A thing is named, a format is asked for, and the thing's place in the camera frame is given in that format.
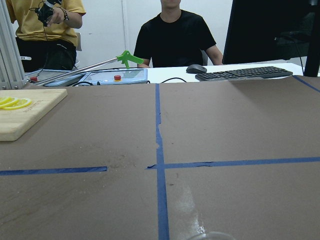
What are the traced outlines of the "lemon slice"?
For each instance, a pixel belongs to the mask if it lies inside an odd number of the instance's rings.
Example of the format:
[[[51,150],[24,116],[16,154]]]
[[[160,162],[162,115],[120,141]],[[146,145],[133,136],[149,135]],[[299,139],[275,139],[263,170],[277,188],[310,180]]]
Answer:
[[[6,97],[1,97],[1,98],[0,98],[0,105],[6,104],[6,103],[10,102],[11,100],[12,100],[12,98],[11,98],[11,97],[8,97],[8,96],[6,96]]]
[[[4,109],[5,107],[10,107],[10,106],[16,104],[19,100],[20,99],[16,98],[16,97],[9,98],[6,102],[2,102],[0,104],[0,108]]]
[[[19,101],[17,103],[15,103],[14,105],[12,106],[8,106],[8,107],[5,107],[5,108],[1,108],[3,110],[17,110],[17,109],[22,109],[22,108],[25,108],[27,106],[29,106],[30,104],[32,103],[32,100],[29,99],[29,98],[19,98]]]

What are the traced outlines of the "black monitor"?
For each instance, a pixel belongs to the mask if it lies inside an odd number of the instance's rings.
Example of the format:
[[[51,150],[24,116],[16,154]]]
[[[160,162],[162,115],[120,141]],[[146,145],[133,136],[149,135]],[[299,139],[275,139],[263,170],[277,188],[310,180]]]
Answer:
[[[303,75],[320,70],[318,0],[234,0],[223,64],[245,64],[306,57]]]

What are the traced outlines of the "person in black shirt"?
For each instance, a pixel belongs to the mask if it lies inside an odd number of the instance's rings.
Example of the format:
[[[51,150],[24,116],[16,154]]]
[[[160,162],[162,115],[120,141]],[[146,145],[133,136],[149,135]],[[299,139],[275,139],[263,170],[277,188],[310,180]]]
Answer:
[[[223,55],[202,16],[182,10],[179,0],[162,0],[161,12],[144,23],[134,55],[143,59],[139,68],[188,67],[203,64],[203,53],[214,65]]]

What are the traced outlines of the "teach pendant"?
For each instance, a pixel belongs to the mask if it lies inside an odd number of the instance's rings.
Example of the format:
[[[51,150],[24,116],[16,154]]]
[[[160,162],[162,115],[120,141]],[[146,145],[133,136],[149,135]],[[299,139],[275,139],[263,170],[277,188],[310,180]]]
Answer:
[[[69,70],[39,69],[26,73],[25,76],[31,83],[37,86],[70,87],[78,83],[86,75],[86,73],[83,72],[60,77],[60,75],[65,75],[69,72]]]
[[[145,68],[122,68],[87,72],[75,86],[103,86],[146,84],[148,71]]]

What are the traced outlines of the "aluminium frame post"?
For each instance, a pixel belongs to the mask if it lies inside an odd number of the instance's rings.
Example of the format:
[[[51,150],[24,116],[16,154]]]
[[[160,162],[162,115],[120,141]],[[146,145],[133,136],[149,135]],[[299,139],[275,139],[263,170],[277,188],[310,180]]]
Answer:
[[[27,83],[6,2],[0,2],[0,89],[18,90]]]

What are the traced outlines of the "left teach pendant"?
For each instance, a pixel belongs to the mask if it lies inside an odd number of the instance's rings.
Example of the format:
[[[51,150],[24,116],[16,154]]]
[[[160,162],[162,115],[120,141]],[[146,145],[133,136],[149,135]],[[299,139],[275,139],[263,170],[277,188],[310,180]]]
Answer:
[[[69,72],[69,70],[39,69],[26,73],[25,76],[31,83],[37,86],[70,87],[78,83],[86,75],[86,73],[83,72],[60,77],[60,75],[65,75]]]

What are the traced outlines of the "right teach pendant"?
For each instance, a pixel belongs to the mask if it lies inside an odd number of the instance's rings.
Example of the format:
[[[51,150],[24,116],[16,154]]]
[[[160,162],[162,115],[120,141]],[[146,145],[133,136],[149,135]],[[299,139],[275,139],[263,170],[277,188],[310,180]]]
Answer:
[[[145,68],[122,68],[87,72],[75,86],[103,86],[146,84],[148,71]]]

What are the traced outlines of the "black keyboard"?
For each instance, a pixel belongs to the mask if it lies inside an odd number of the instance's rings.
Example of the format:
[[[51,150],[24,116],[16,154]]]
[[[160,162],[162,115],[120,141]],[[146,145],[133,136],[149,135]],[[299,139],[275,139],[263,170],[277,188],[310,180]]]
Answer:
[[[199,81],[229,81],[229,80],[242,80],[251,78],[277,78],[292,76],[293,73],[283,68],[275,66],[253,67],[234,69],[218,72],[198,73],[195,78]]]

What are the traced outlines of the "black computer mouse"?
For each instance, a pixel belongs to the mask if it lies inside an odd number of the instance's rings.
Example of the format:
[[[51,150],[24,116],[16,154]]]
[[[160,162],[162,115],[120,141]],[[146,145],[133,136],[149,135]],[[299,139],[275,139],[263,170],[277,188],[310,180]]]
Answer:
[[[207,69],[199,64],[191,64],[186,68],[186,73],[188,74],[204,74],[207,72]]]

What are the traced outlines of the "person in yellow shirt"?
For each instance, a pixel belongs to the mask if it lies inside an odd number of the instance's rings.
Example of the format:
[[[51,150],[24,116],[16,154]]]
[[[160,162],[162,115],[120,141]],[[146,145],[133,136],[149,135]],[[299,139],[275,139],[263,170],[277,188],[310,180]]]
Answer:
[[[83,25],[86,14],[80,0],[59,0],[46,15],[38,19],[43,0],[8,0],[6,6],[15,32],[19,54],[26,73],[40,69],[70,71],[76,63],[78,37],[76,29]]]

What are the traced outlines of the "wooden cutting board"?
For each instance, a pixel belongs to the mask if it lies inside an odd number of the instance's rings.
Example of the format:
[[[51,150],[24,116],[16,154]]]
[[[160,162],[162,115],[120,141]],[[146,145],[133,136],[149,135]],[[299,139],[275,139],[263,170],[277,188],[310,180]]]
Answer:
[[[31,104],[20,109],[0,111],[0,140],[16,141],[67,95],[64,88],[1,90],[1,97],[27,98]]]

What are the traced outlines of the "clear glass measuring cup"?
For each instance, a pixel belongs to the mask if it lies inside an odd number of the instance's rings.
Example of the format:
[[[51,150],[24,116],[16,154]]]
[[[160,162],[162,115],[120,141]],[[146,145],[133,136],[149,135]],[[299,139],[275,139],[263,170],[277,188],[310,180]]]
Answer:
[[[223,232],[206,232],[191,236],[187,240],[236,240],[232,235]]]

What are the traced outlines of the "green handled reacher grabber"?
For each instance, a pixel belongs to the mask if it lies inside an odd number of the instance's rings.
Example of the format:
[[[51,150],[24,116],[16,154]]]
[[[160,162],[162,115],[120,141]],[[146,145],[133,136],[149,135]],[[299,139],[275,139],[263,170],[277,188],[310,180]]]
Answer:
[[[57,76],[53,76],[53,77],[44,79],[42,81],[36,82],[34,84],[37,85],[37,86],[42,86],[42,85],[44,85],[46,83],[49,83],[49,82],[52,82],[54,80],[64,79],[66,77],[77,75],[77,74],[80,74],[80,73],[85,72],[87,70],[92,70],[92,69],[95,69],[97,67],[101,67],[101,66],[104,66],[104,65],[107,65],[107,64],[111,64],[111,63],[114,63],[114,62],[121,62],[122,64],[125,65],[125,67],[127,69],[129,69],[130,66],[129,66],[128,62],[133,62],[133,63],[136,63],[136,64],[140,65],[140,64],[144,63],[144,60],[142,58],[139,58],[139,57],[136,57],[136,56],[132,55],[128,50],[125,50],[121,55],[116,56],[115,58],[112,58],[112,59],[109,59],[109,60],[105,60],[105,61],[102,61],[102,62],[99,62],[99,63],[95,63],[95,64],[92,64],[92,65],[89,65],[89,66],[85,66],[85,67],[82,67],[82,68],[79,68],[79,69],[76,69],[76,70],[73,70],[73,71],[70,71],[70,72],[67,72],[67,73],[63,73],[63,74],[60,74],[60,75],[57,75]]]

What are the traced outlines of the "brown table mat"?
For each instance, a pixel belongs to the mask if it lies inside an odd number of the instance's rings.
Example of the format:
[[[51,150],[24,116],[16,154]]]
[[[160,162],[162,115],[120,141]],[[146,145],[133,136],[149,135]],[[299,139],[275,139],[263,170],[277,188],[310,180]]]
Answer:
[[[3,240],[320,237],[320,80],[70,87],[0,144]]]

